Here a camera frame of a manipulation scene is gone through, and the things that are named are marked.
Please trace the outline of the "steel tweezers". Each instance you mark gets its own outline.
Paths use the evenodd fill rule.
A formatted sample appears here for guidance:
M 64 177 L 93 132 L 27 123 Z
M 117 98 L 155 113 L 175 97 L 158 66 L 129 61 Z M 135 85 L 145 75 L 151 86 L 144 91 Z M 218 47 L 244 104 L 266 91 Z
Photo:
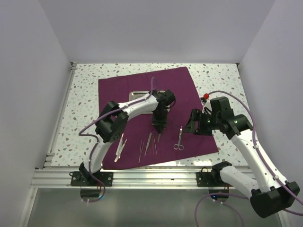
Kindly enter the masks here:
M 151 141 L 151 137 L 152 137 L 152 133 L 150 132 L 149 137 L 148 137 L 148 140 L 147 140 L 147 144 L 146 144 L 144 156 L 146 156 L 147 150 L 148 150 L 148 148 L 149 148 L 149 144 L 150 144 L 150 141 Z

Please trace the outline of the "thin pointed tweezers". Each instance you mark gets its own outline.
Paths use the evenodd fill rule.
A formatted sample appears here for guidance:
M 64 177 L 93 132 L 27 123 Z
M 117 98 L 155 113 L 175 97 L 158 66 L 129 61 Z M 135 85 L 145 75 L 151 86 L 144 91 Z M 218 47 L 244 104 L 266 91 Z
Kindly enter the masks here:
M 154 132 L 152 132 L 152 153 L 157 155 L 157 147 L 156 147 Z

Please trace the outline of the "purple surgical cloth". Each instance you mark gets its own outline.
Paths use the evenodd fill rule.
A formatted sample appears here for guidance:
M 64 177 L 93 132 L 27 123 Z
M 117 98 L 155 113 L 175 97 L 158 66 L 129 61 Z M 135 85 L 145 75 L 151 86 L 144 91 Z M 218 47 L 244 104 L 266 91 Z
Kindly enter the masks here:
M 121 158 L 117 162 L 114 161 L 118 146 L 118 142 L 115 142 L 103 160 L 104 169 L 129 169 L 189 159 L 218 151 L 213 136 L 191 133 L 182 134 L 183 150 L 173 148 L 178 141 L 179 129 L 187 124 L 192 109 L 202 108 L 198 92 L 186 67 L 100 79 L 98 81 L 99 110 L 102 111 L 110 101 L 117 103 L 128 101 L 132 91 L 150 90 L 152 77 L 157 79 L 158 89 L 169 89 L 176 97 L 176 104 L 168 113 L 167 126 L 160 139 L 156 141 L 157 150 L 152 151 L 152 147 L 149 147 L 142 154 L 139 153 L 140 144 L 147 142 L 150 132 L 154 130 L 151 114 L 142 114 L 127 123 L 124 131 L 124 139 L 127 143 Z

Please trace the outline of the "thin fine tweezers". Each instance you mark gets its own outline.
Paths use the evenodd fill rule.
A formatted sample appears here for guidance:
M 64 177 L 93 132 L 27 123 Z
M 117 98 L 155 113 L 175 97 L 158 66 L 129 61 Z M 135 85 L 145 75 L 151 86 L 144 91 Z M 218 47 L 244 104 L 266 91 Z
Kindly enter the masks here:
M 140 163 L 140 161 L 141 161 L 141 156 L 142 156 L 142 152 L 143 152 L 144 143 L 145 143 L 144 140 L 142 140 L 142 141 L 140 142 L 138 163 Z

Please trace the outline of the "steel scalpel handle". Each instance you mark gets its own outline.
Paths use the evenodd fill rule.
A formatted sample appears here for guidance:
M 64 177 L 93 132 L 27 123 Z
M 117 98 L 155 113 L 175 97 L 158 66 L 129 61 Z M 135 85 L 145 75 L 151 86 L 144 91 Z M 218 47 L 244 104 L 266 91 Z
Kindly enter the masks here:
M 119 152 L 120 152 L 120 149 L 122 147 L 122 144 L 123 144 L 123 136 L 124 134 L 121 135 L 121 138 L 120 138 L 120 141 L 118 143 L 118 147 L 117 147 L 117 150 L 116 150 L 116 157 L 118 156 Z
M 118 159 L 120 159 L 121 154 L 122 154 L 122 151 L 123 151 L 123 149 L 124 149 L 124 147 L 125 147 L 126 142 L 127 142 L 127 140 L 125 140 L 125 141 L 123 142 L 122 147 L 121 147 L 121 149 L 120 149 L 120 152 L 119 152 L 118 156 L 114 159 L 114 162 L 117 162 Z

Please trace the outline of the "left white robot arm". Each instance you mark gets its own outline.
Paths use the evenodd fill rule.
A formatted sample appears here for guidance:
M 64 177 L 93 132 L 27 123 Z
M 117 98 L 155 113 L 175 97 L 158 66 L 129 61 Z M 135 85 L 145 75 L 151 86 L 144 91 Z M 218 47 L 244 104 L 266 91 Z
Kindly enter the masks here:
M 167 125 L 169 109 L 175 104 L 176 98 L 172 91 L 159 92 L 153 90 L 144 96 L 129 102 L 107 103 L 100 116 L 79 132 L 79 136 L 96 138 L 96 143 L 89 154 L 88 160 L 81 163 L 79 172 L 85 184 L 92 186 L 98 181 L 98 171 L 111 145 L 119 138 L 129 120 L 147 113 L 152 113 L 152 126 L 162 133 Z

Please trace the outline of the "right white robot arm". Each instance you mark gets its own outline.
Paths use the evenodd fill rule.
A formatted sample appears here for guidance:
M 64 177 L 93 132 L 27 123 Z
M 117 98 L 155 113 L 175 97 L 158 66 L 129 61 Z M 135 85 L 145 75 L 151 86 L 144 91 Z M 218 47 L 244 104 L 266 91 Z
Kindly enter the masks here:
M 244 194 L 254 211 L 266 218 L 292 206 L 300 192 L 296 182 L 290 182 L 275 167 L 256 141 L 253 125 L 243 115 L 235 115 L 227 97 L 205 100 L 202 110 L 192 109 L 184 133 L 210 136 L 219 130 L 237 147 L 254 174 L 250 178 L 230 162 L 212 166 L 210 172 L 197 172 L 197 181 L 220 186 L 229 184 Z

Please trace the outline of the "steel instrument tray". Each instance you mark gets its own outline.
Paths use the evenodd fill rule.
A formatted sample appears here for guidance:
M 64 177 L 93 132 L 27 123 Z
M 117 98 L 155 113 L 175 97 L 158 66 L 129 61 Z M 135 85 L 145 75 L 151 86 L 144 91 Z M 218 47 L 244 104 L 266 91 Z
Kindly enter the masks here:
M 144 95 L 146 95 L 148 93 L 150 93 L 150 91 L 132 91 L 129 93 L 129 101 L 133 101 L 133 100 L 142 98 Z M 152 114 L 152 112 L 149 111 L 149 112 L 145 112 L 143 114 Z

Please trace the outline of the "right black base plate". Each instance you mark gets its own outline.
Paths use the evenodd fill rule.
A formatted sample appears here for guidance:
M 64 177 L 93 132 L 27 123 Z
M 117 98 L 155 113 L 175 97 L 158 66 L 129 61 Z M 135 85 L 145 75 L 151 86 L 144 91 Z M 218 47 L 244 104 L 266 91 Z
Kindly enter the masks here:
M 207 167 L 202 167 L 201 170 L 196 172 L 196 184 L 198 187 L 225 187 L 227 185 L 219 178 L 217 173 Z

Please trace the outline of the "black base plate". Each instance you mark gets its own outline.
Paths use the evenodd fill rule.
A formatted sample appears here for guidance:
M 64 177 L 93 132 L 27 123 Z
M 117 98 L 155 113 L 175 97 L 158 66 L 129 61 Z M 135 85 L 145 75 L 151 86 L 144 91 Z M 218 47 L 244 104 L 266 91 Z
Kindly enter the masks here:
M 87 181 L 79 171 L 73 171 L 69 173 L 71 177 L 71 186 L 101 186 L 101 183 L 89 176 Z M 105 186 L 112 186 L 113 172 L 97 172 L 94 174 Z
M 225 187 L 227 185 L 219 178 L 217 173 L 207 167 L 202 167 L 201 170 L 196 172 L 196 184 L 198 187 Z

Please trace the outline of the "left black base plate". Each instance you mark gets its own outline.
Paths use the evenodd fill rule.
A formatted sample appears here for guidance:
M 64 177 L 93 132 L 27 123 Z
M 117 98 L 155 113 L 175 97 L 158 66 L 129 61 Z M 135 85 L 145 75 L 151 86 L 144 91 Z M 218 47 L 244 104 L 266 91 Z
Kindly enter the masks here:
M 69 173 L 71 177 L 71 186 L 101 186 L 101 183 L 89 176 L 87 181 L 79 171 L 73 171 Z M 113 172 L 97 172 L 94 174 L 105 186 L 112 186 Z

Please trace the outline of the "aluminium mounting rail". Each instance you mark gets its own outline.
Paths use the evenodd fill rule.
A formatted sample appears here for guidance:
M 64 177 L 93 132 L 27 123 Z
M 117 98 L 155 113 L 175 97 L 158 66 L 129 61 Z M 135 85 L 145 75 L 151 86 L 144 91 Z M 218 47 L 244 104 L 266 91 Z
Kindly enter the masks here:
M 110 170 L 112 184 L 107 189 L 195 189 L 200 166 L 152 166 L 129 170 Z M 70 172 L 76 168 L 35 170 L 30 188 L 68 189 Z

